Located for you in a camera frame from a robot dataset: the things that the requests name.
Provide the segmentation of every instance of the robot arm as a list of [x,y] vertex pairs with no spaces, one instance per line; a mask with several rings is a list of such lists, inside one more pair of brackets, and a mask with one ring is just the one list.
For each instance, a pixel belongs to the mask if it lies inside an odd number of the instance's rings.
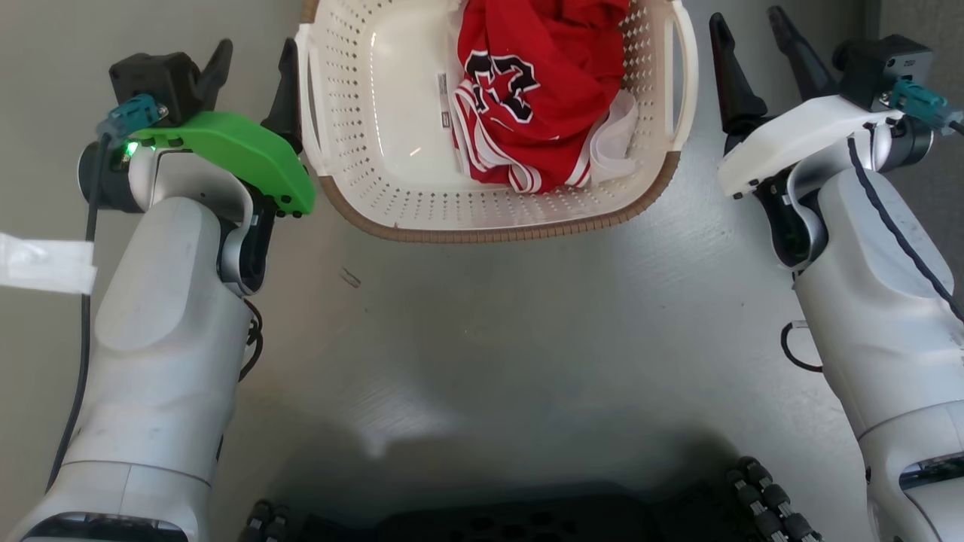
[[753,194],[763,204],[775,252],[794,272],[823,374],[864,455],[878,540],[964,539],[964,325],[946,292],[938,293],[953,290],[950,269],[878,173],[914,164],[930,148],[931,128],[888,107],[881,90],[901,79],[923,81],[929,51],[901,37],[853,45],[839,55],[850,65],[839,67],[843,82],[831,89],[786,14],[773,9],[770,21],[781,49],[796,58],[808,101],[766,118],[733,37],[715,16],[710,29],[730,136],[719,181],[728,195]]
[[86,538],[114,518],[209,538],[208,493],[252,318],[218,276],[221,237],[215,214],[186,198],[141,220],[97,315],[64,465],[10,540]]
[[247,369],[253,315],[243,298],[261,288],[276,217],[314,204],[296,154],[293,46],[262,125],[211,111],[229,41],[204,73],[183,53],[111,68],[120,102],[135,98],[130,86],[164,114],[136,134],[116,130],[132,141],[106,160],[89,146],[81,191],[101,194],[102,208],[145,214],[97,315],[86,394],[56,481],[11,542],[210,538],[208,494]]

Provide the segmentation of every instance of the teal connector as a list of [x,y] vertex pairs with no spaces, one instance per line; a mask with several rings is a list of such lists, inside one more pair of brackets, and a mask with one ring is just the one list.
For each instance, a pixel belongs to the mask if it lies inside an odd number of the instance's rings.
[[97,139],[110,136],[109,149],[124,145],[130,134],[150,128],[167,116],[168,110],[150,95],[136,95],[107,114],[97,125]]
[[951,107],[945,97],[913,81],[897,81],[886,101],[892,109],[920,119],[944,135],[951,135],[955,131],[954,125],[964,122],[964,112]]

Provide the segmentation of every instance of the laundry basket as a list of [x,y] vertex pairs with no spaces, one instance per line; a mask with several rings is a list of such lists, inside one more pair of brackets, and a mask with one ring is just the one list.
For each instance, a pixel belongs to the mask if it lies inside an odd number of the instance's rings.
[[[696,110],[696,37],[680,0],[630,0],[623,88],[639,103],[632,176],[537,195],[481,184],[443,126],[447,0],[306,0],[298,44],[305,154],[332,205],[395,241],[480,243],[626,222],[676,172]],[[674,120],[673,54],[683,92]]]

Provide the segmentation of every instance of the basketball jersey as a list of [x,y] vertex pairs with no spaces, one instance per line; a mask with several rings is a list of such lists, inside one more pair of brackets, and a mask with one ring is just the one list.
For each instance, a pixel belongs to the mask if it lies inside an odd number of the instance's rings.
[[452,93],[463,167],[521,193],[590,179],[590,139],[619,92],[628,0],[469,0]]

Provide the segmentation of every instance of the black cable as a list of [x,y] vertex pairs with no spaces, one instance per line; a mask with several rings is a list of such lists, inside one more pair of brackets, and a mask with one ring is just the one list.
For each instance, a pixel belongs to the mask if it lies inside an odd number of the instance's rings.
[[261,312],[254,306],[254,303],[243,300],[248,309],[251,310],[254,318],[251,320],[251,329],[248,330],[248,346],[254,344],[254,353],[251,359],[241,367],[241,374],[238,376],[238,382],[244,380],[244,377],[248,376],[251,369],[257,364],[257,360],[261,357],[261,351],[264,350],[264,334],[261,331],[264,329],[264,320],[261,319]]
[[[100,204],[100,173],[107,168],[107,160],[110,153],[107,146],[110,144],[111,136],[104,134],[100,137],[97,147],[97,157],[94,161],[94,174],[91,181],[91,194],[87,198],[87,229],[84,240],[93,243],[97,233],[97,207]],[[50,477],[47,479],[47,489],[57,480],[61,466],[64,465],[64,457],[67,455],[67,448],[70,446],[70,439],[73,438],[73,429],[77,425],[77,417],[80,415],[80,406],[84,403],[84,391],[87,389],[87,373],[91,366],[91,296],[80,296],[80,367],[77,370],[77,388],[73,393],[73,404],[70,405],[70,414],[67,416],[67,426],[64,427],[64,434],[61,435],[61,442],[57,446],[57,454],[54,455],[54,465],[50,469]]]
[[790,337],[790,330],[792,329],[793,329],[793,322],[787,324],[784,327],[783,331],[780,332],[780,347],[784,349],[784,355],[786,355],[787,359],[790,360],[790,362],[795,366],[798,366],[805,370],[809,370],[810,372],[823,372],[822,366],[812,366],[810,364],[805,364],[800,360],[798,360],[796,356],[794,356],[793,353],[790,352],[790,346],[787,344],[787,339]]
[[867,178],[867,172],[864,171],[864,166],[860,163],[860,156],[857,155],[857,143],[851,137],[847,144],[850,147],[850,162],[853,164],[854,169],[857,170],[857,178],[860,180],[861,186],[864,187],[864,191],[867,192],[867,199],[870,200],[870,204],[873,205],[873,208],[875,208],[877,213],[880,214],[880,220],[883,221],[884,226],[887,227],[887,230],[889,230],[897,239],[897,244],[900,245],[900,248],[903,250],[903,252],[914,260],[914,265],[917,267],[918,271],[920,271],[921,274],[924,275],[928,281],[930,281],[931,285],[934,287],[934,290],[937,291],[939,296],[941,296],[941,299],[946,301],[951,307],[951,312],[953,312],[954,316],[961,322],[964,322],[964,313],[962,313],[960,307],[957,306],[957,302],[954,301],[954,298],[951,297],[951,294],[946,288],[944,288],[944,285],[941,283],[941,281],[934,275],[930,268],[927,267],[927,264],[924,263],[924,260],[921,259],[921,257],[917,254],[917,252],[914,250],[914,247],[910,246],[910,243],[907,241],[906,237],[904,237],[903,233],[900,232],[900,228],[898,228],[897,224],[894,223],[894,219],[891,218],[890,213],[887,212],[887,209],[884,207],[884,203],[880,201],[880,196],[877,195],[876,189],[874,189],[873,185],[870,184],[870,179]]

